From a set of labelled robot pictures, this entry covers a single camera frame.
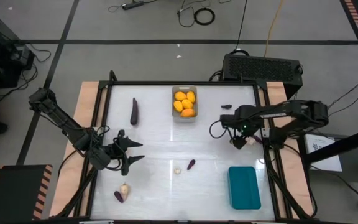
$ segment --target teal container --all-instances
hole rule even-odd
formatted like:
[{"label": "teal container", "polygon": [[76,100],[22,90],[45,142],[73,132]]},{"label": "teal container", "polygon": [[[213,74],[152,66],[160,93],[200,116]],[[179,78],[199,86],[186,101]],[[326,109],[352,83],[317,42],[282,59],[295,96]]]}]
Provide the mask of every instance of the teal container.
[{"label": "teal container", "polygon": [[227,177],[230,204],[234,209],[260,209],[258,182],[253,167],[230,167]]}]

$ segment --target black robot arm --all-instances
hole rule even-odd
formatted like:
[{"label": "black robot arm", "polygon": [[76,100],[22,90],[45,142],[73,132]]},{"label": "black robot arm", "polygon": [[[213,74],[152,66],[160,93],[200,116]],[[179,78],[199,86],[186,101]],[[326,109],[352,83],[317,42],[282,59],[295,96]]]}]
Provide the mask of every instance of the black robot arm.
[{"label": "black robot arm", "polygon": [[246,143],[246,137],[253,136],[263,127],[265,118],[285,116],[295,119],[282,127],[262,130],[262,137],[268,138],[274,148],[283,148],[287,137],[328,124],[327,106],[320,101],[305,100],[291,100],[272,106],[242,105],[234,115],[221,115],[220,122],[224,129],[232,128],[241,134],[231,136],[232,144],[240,149]]},{"label": "black robot arm", "polygon": [[[143,158],[144,156],[127,157],[128,147],[139,147],[142,144],[131,141],[125,137],[124,130],[118,132],[118,136],[113,139],[113,143],[102,146],[103,135],[100,135],[93,128],[81,127],[73,118],[68,116],[57,104],[56,96],[52,90],[40,88],[29,98],[31,109],[38,113],[46,114],[67,136],[73,144],[75,150],[83,157],[87,157],[89,162],[97,170],[107,168],[113,171],[121,171],[122,175],[127,175],[129,166]],[[110,160],[119,161],[120,168],[108,167]]]}]

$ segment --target yellow cable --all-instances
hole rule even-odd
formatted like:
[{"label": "yellow cable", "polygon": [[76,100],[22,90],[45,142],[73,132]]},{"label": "yellow cable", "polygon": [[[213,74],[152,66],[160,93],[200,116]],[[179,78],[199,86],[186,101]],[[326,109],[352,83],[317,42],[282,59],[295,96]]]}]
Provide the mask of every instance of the yellow cable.
[{"label": "yellow cable", "polygon": [[281,8],[283,7],[283,3],[284,3],[284,0],[280,0],[280,5],[278,6],[276,15],[274,16],[274,19],[272,21],[272,25],[270,26],[270,29],[268,30],[268,36],[267,36],[267,40],[266,40],[264,57],[266,57],[266,55],[267,55],[267,47],[269,46],[270,35],[272,34],[273,26],[274,26],[274,23],[276,22],[276,19],[278,17],[278,13],[281,11]]}]

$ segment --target white table surface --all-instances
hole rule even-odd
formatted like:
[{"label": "white table surface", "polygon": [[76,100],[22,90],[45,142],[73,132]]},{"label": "white table surface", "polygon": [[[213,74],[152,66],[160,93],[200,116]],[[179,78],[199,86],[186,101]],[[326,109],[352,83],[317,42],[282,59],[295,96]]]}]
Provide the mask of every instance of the white table surface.
[{"label": "white table surface", "polygon": [[[240,105],[255,105],[252,86],[197,86],[198,117],[194,123],[172,121],[172,86],[113,86],[106,124],[111,130],[104,144],[112,143],[120,129],[142,147],[130,148],[128,156],[145,155],[129,168],[127,176],[99,171],[92,219],[114,220],[274,220],[269,181],[260,144],[237,150],[226,133],[209,135],[209,126],[220,114],[234,114]],[[129,122],[132,98],[139,105],[139,123]],[[221,105],[231,104],[224,110]],[[223,129],[212,128],[215,136]],[[195,159],[190,170],[187,165]],[[229,203],[227,170],[230,166],[256,169],[259,210],[235,210]],[[181,174],[173,173],[181,168]],[[128,199],[114,196],[123,183],[130,185]]]}]

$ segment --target metal container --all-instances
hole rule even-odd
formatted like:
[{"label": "metal container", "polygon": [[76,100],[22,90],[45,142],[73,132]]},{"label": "metal container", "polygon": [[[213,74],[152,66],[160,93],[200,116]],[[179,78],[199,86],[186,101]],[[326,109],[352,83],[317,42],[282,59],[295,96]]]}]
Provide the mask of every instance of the metal container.
[{"label": "metal container", "polygon": [[[193,93],[196,96],[196,101],[193,103],[193,109],[196,111],[196,116],[191,117],[191,118],[184,118],[182,116],[180,116],[180,113],[177,112],[174,107],[173,107],[173,102],[175,102],[175,93],[178,91],[182,91],[185,94],[187,94],[187,92],[189,91],[193,91]],[[198,116],[198,97],[197,97],[197,88],[195,86],[173,86],[172,87],[172,103],[171,103],[171,107],[172,107],[172,117],[174,122],[178,122],[178,123],[192,123],[195,122],[197,116]]]}]

